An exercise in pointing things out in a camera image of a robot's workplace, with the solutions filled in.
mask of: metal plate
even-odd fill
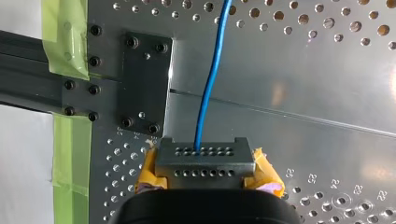
[[[175,141],[193,139],[200,100],[171,94],[166,135]],[[395,215],[384,214],[396,208],[394,138],[212,101],[204,141],[232,141],[241,135],[248,136],[253,148],[263,147],[285,181],[288,202],[306,223],[330,223],[332,219],[368,223],[371,215],[379,223],[396,221]],[[340,204],[337,200],[341,198],[345,202]],[[330,211],[325,211],[327,203]],[[369,208],[361,211],[363,203]],[[347,217],[347,209],[355,216]]]
[[[205,10],[206,2],[185,2],[191,3],[190,9],[182,0],[95,1],[89,5],[89,21],[102,23],[113,35],[120,28],[130,28],[172,36],[177,47],[171,87],[202,94],[215,42],[214,20],[222,1],[210,1],[211,12]],[[396,8],[388,8],[386,0],[299,1],[295,9],[290,1],[267,1],[271,6],[265,2],[233,1],[236,12],[229,18],[213,96],[394,133],[396,50],[390,50],[389,43],[396,41],[392,32]],[[316,12],[317,4],[324,6],[322,12]],[[344,7],[350,9],[347,16],[342,15]],[[250,17],[253,8],[260,11],[259,17]],[[284,15],[282,21],[274,20],[278,11]],[[369,17],[371,11],[378,12],[374,20]],[[301,15],[308,16],[307,24],[299,23]],[[362,25],[358,32],[350,31],[353,21]],[[266,31],[261,30],[262,24],[268,25]],[[388,35],[377,33],[383,24],[390,28]],[[290,35],[285,35],[287,27],[292,29]],[[311,31],[316,32],[315,38],[310,37]],[[336,35],[343,40],[334,41]],[[362,45],[363,38],[370,38],[368,46]],[[116,54],[111,46],[103,46],[103,51]],[[108,73],[116,75],[115,70]]]

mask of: perforated metal panel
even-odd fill
[[[177,141],[193,140],[221,5],[89,5],[90,23],[105,32],[174,39],[164,128]],[[396,222],[395,7],[393,0],[233,1],[204,140],[246,136],[264,147],[305,223]]]

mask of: green tape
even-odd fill
[[[42,0],[43,46],[51,73],[89,80],[88,0]]]
[[[88,224],[92,123],[83,117],[53,117],[55,224]]]

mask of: bolt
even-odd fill
[[[151,58],[151,55],[149,55],[149,53],[144,53],[144,54],[143,54],[143,57],[144,57],[146,60],[149,60],[149,59]]]
[[[67,80],[65,83],[64,83],[64,87],[67,89],[67,90],[73,90],[75,87],[76,87],[76,83],[74,82],[74,81],[72,81],[72,80]]]
[[[65,113],[67,116],[73,116],[73,115],[76,114],[76,110],[75,110],[75,108],[74,108],[73,106],[69,106],[69,107],[67,107],[67,108],[64,110],[64,113]]]
[[[93,25],[91,27],[91,34],[95,35],[95,36],[99,36],[102,34],[102,27],[98,26],[98,25]]]
[[[166,53],[166,51],[168,51],[168,46],[166,44],[159,44],[155,46],[155,50],[159,53]]]
[[[139,45],[139,40],[136,37],[129,37],[126,40],[126,46],[135,49]]]
[[[96,85],[91,85],[91,86],[88,88],[88,92],[89,92],[90,94],[92,94],[92,95],[96,95],[96,94],[98,94],[98,93],[100,92],[100,87],[98,87],[98,86],[96,86]]]
[[[159,130],[160,130],[160,126],[159,126],[158,124],[151,124],[151,125],[148,127],[148,131],[149,131],[150,133],[157,133]]]
[[[134,121],[130,118],[126,118],[122,120],[122,126],[124,126],[124,128],[129,128],[134,124]]]
[[[91,112],[91,113],[88,115],[88,119],[89,119],[90,121],[94,122],[94,121],[96,121],[97,119],[99,119],[99,115],[98,115],[98,113],[96,113],[96,112]]]
[[[90,58],[89,63],[90,63],[90,65],[91,65],[92,67],[96,67],[96,66],[99,66],[99,65],[101,64],[101,60],[100,60],[100,58],[98,58],[98,57],[96,57],[96,56],[92,56],[92,57]]]

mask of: blue cable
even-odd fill
[[[209,77],[207,78],[204,95],[202,96],[201,107],[199,109],[197,127],[195,131],[194,148],[196,151],[199,151],[201,147],[202,131],[204,128],[206,110],[209,104],[210,93],[212,92],[213,85],[215,84],[215,80],[216,80],[216,75],[218,74],[218,70],[219,70],[221,51],[224,42],[225,27],[227,24],[227,19],[230,12],[232,1],[233,0],[224,0],[224,5],[221,10],[218,35],[216,38],[215,52],[213,55],[212,65],[210,67],[210,74]]]

